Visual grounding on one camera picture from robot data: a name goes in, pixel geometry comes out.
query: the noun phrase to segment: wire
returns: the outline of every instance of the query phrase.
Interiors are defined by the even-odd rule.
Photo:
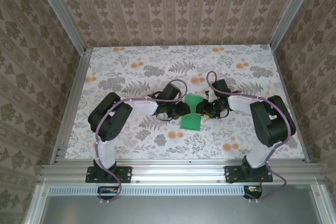
[[[278,176],[279,178],[281,178],[281,179],[283,180],[283,184],[282,184],[278,189],[276,189],[273,193],[271,193],[271,194],[269,194],[269,195],[267,195],[267,196],[265,196],[265,197],[261,197],[261,198],[259,198],[259,199],[256,199],[256,198],[253,197],[251,194],[247,194],[247,193],[245,193],[245,195],[247,195],[248,197],[250,197],[250,199],[254,200],[255,202],[262,201],[262,200],[265,200],[265,199],[269,199],[270,197],[272,197],[273,195],[275,195],[275,194],[277,194],[279,191],[281,191],[281,190],[287,185],[287,181],[285,180],[284,177],[282,177],[280,174],[274,172],[274,171],[271,169],[271,167],[269,167],[269,165],[268,165],[266,162],[265,162],[265,165],[266,165],[267,169],[268,169],[271,173],[275,174],[276,176]]]
[[[266,98],[263,98],[263,97],[257,97],[255,95],[252,95],[252,94],[244,94],[244,93],[232,93],[232,92],[223,92],[221,90],[218,90],[216,88],[214,88],[212,86],[212,84],[210,83],[209,81],[209,75],[213,73],[215,75],[215,81],[217,81],[217,74],[215,71],[209,71],[208,74],[206,75],[206,81],[208,83],[208,85],[216,92],[218,93],[221,93],[221,94],[228,94],[228,95],[241,95],[242,97],[249,97],[249,98],[254,98],[254,99],[257,99],[257,100],[260,100],[260,101],[264,101],[264,102],[267,102],[268,104],[270,104],[276,111],[279,112],[279,114],[281,115],[281,117],[283,118],[285,124],[286,124],[286,127],[287,127],[287,138],[282,142],[282,143],[279,143],[278,145],[274,146],[273,150],[268,154],[268,156],[266,157],[265,159],[265,165],[267,167],[267,169],[275,174],[276,176],[278,176],[279,178],[281,178],[283,180],[283,185],[280,186],[278,189],[276,189],[273,193],[271,193],[270,195],[267,195],[265,197],[261,197],[259,199],[256,199],[254,198],[253,196],[249,195],[249,194],[246,194],[247,196],[251,197],[251,199],[253,199],[255,202],[258,202],[258,201],[261,201],[261,200],[265,200],[265,199],[268,199],[269,197],[273,196],[274,194],[276,194],[277,192],[279,192],[280,190],[282,190],[286,184],[287,184],[287,181],[282,177],[280,176],[279,174],[275,173],[268,165],[267,161],[271,158],[271,156],[273,155],[273,153],[275,152],[275,150],[277,148],[279,148],[280,146],[286,144],[289,139],[290,139],[290,136],[291,136],[291,129],[290,129],[290,125],[289,125],[289,122],[288,122],[288,119],[286,118],[285,114],[274,104],[272,103],[271,101],[267,100]]]
[[[221,119],[221,118],[227,118],[227,117],[229,116],[229,114],[230,114],[230,110],[227,110],[227,113],[226,113],[226,115],[225,115],[225,116],[222,116],[222,117],[220,117],[220,118],[217,118],[217,119]]]
[[[185,86],[185,92],[184,94],[177,98],[177,99],[174,99],[174,100],[163,100],[163,99],[154,99],[154,98],[126,98],[126,99],[122,99],[118,102],[116,102],[107,112],[106,114],[102,117],[102,119],[100,120],[97,128],[96,128],[96,133],[95,133],[95,137],[96,137],[96,146],[95,146],[95,153],[96,153],[96,157],[97,157],[97,162],[100,166],[100,168],[102,168],[105,172],[107,172],[108,174],[110,174],[118,183],[118,192],[116,193],[116,195],[109,201],[112,201],[112,200],[115,200],[121,193],[121,189],[122,189],[122,185],[121,185],[121,182],[120,182],[120,179],[111,171],[109,171],[107,168],[104,167],[103,163],[101,162],[100,160],[100,157],[99,157],[99,151],[98,151],[98,144],[99,142],[101,141],[100,137],[99,137],[99,130],[103,124],[103,122],[105,121],[105,119],[108,117],[108,115],[121,103],[123,102],[127,102],[127,101],[143,101],[143,100],[146,100],[146,101],[154,101],[154,102],[178,102],[180,99],[184,98],[186,95],[187,95],[187,92],[188,92],[188,86],[187,86],[187,83],[185,83],[185,81],[183,80],[180,80],[180,79],[174,79],[174,80],[171,80],[169,83],[172,83],[174,81],[178,81],[178,82],[181,82],[184,84]],[[103,202],[104,200],[101,198],[101,192],[98,196],[98,198],[100,199],[101,202]]]
[[[160,120],[160,121],[163,121],[163,122],[170,122],[171,120],[173,120],[172,118],[170,119],[161,119],[161,118],[158,118],[158,115],[155,116],[156,119]]]

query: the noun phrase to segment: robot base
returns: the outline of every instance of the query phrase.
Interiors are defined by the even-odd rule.
[[[86,183],[117,183],[112,175],[101,169],[96,161],[93,161],[94,166],[88,167],[85,182]],[[132,167],[131,166],[117,166],[114,164],[109,171],[114,173],[121,183],[130,183],[132,179]]]
[[[252,168],[246,159],[243,158],[242,165],[240,166],[224,166],[225,179],[228,183],[241,183],[241,182],[273,182],[272,173],[268,171],[264,165],[259,168]]]

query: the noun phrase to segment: wall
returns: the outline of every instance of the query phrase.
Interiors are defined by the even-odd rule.
[[[62,0],[88,47],[268,44],[290,0]]]
[[[0,223],[20,223],[29,207],[77,64],[47,0],[0,0]]]
[[[309,156],[336,202],[336,0],[304,0],[276,56]]]

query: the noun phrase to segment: floral tablecloth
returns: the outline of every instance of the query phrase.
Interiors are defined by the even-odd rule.
[[[210,70],[225,78],[232,91],[263,97],[277,94],[287,103],[268,45],[94,48],[66,158],[94,158],[95,136],[87,118],[109,92],[144,97],[179,78],[187,82],[189,94],[205,97]],[[176,85],[183,91],[182,85]],[[154,116],[129,118],[116,138],[116,158],[242,158],[257,139],[251,116],[243,113],[231,112],[220,120],[202,118],[200,131],[181,129],[180,123]],[[303,158],[298,135],[273,157]]]

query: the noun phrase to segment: green block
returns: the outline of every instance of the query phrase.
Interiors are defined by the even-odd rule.
[[[196,114],[196,106],[203,101],[203,97],[187,94],[184,102],[190,106],[191,114],[185,115],[181,120],[181,128],[192,131],[200,131],[201,115]]]

